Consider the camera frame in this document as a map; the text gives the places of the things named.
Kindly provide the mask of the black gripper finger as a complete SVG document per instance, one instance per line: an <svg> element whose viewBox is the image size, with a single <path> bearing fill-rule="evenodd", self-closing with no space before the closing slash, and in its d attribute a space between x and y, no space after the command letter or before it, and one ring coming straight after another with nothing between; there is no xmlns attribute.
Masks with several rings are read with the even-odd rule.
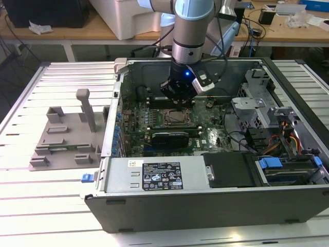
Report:
<svg viewBox="0 0 329 247"><path fill-rule="evenodd" d="M193 108L195 105L194 98L197 96L197 91L193 86L184 88L181 94L181 106L183 108Z"/></svg>
<svg viewBox="0 0 329 247"><path fill-rule="evenodd" d="M170 100L172 107L181 110L180 96L176 90L172 88L170 81L161 83L160 90Z"/></svg>

